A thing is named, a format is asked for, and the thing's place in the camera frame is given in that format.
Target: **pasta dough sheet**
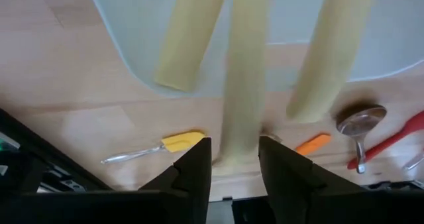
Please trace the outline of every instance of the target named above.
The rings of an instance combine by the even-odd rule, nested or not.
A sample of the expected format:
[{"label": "pasta dough sheet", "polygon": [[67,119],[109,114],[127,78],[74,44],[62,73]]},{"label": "pasta dough sheet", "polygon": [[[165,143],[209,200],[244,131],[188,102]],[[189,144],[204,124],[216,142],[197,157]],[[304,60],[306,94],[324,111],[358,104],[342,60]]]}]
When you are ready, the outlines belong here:
[{"label": "pasta dough sheet", "polygon": [[233,0],[220,162],[239,162],[258,145],[264,106],[268,3]]},{"label": "pasta dough sheet", "polygon": [[325,0],[295,91],[289,119],[316,122],[348,79],[373,0]]},{"label": "pasta dough sheet", "polygon": [[177,0],[154,81],[193,91],[224,0]]}]

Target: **metal handle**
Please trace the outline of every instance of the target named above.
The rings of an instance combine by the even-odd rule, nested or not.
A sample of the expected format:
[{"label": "metal handle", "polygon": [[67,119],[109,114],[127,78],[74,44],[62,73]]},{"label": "metal handle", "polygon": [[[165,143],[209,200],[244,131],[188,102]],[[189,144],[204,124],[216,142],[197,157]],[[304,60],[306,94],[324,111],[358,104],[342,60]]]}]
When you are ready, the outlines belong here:
[{"label": "metal handle", "polygon": [[419,163],[424,160],[424,152],[421,152],[417,156],[413,157],[409,162],[405,164],[403,170],[408,171],[415,168]]},{"label": "metal handle", "polygon": [[364,148],[364,139],[362,137],[357,137],[355,140],[356,144],[356,171],[358,174],[365,173],[365,148]]},{"label": "metal handle", "polygon": [[165,146],[161,145],[161,146],[158,146],[158,147],[155,147],[155,148],[150,148],[150,149],[147,149],[147,150],[141,150],[141,151],[136,151],[136,152],[128,152],[128,153],[123,153],[123,154],[116,154],[116,155],[110,156],[110,157],[100,161],[100,163],[110,164],[110,163],[128,161],[128,160],[132,160],[133,158],[138,158],[138,157],[141,157],[145,154],[158,152],[159,150],[164,150],[164,149],[165,149]]}]

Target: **utensil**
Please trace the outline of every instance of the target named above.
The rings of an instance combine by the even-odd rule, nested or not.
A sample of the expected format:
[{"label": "utensil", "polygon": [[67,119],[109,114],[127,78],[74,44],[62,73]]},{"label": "utensil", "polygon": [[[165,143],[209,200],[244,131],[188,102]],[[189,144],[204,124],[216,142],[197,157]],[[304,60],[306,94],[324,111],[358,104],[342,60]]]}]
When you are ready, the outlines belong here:
[{"label": "utensil", "polygon": [[191,148],[204,137],[205,134],[199,131],[190,131],[186,133],[172,135],[170,137],[162,139],[162,144],[158,147],[149,148],[147,150],[116,154],[100,161],[100,163],[109,164],[115,162],[128,161],[132,160],[133,158],[138,158],[146,154],[151,154],[153,152],[158,152],[161,150],[167,150],[169,152],[179,152]]},{"label": "utensil", "polygon": [[424,151],[419,153],[417,156],[413,157],[410,161],[408,161],[404,166],[404,171],[409,171],[413,168],[415,168],[419,163],[421,163],[424,160]]},{"label": "utensil", "polygon": [[[401,140],[402,138],[406,137],[407,135],[422,129],[424,129],[424,111],[410,118],[399,132],[392,135],[391,137],[381,142],[380,144],[377,144],[376,146],[367,150],[365,152],[365,155],[366,155],[365,162],[369,161],[370,159],[375,157],[377,154],[383,152],[383,150],[387,149],[388,147],[390,147],[397,141]],[[356,167],[356,161],[351,160],[348,163],[347,168],[353,169],[355,167]]]},{"label": "utensil", "polygon": [[322,146],[328,144],[331,140],[331,135],[329,134],[319,134],[309,141],[304,142],[303,144],[296,147],[296,152],[301,155],[308,155],[316,150],[320,149]]},{"label": "utensil", "polygon": [[337,130],[349,136],[356,144],[356,171],[365,172],[365,136],[386,116],[386,108],[381,105],[364,105],[347,109],[337,122]]}]

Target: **wooden countertop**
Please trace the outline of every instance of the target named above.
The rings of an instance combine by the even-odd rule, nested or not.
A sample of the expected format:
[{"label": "wooden countertop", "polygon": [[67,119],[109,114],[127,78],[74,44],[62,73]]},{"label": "wooden countertop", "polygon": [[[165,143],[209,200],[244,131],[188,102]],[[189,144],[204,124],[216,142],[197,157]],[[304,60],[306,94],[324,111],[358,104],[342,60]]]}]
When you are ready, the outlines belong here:
[{"label": "wooden countertop", "polygon": [[[363,175],[346,169],[354,145],[332,119],[345,105],[372,100],[387,117],[366,137],[367,148],[398,131],[424,110],[424,66],[402,74],[345,85],[322,121],[293,124],[285,118],[290,91],[268,93],[264,123],[294,148],[320,132],[330,144],[309,156],[357,184],[421,178],[423,166],[401,167],[424,147],[424,133],[399,141],[367,164]],[[0,0],[0,107],[70,158],[118,190],[134,190],[182,153],[158,153],[102,165],[111,154],[156,146],[168,134],[203,129],[219,149],[223,100],[167,99],[143,86],[119,58],[91,0]],[[238,167],[214,167],[211,200],[265,195],[255,158]]]}]

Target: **yellow silicone spatula head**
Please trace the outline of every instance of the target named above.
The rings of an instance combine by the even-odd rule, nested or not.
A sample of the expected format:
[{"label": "yellow silicone spatula head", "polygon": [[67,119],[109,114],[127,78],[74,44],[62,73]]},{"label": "yellow silicone spatula head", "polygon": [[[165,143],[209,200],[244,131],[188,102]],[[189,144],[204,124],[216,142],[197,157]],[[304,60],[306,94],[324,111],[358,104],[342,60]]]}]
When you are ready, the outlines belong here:
[{"label": "yellow silicone spatula head", "polygon": [[162,143],[169,152],[179,152],[191,148],[205,137],[201,131],[189,131],[163,138]]}]

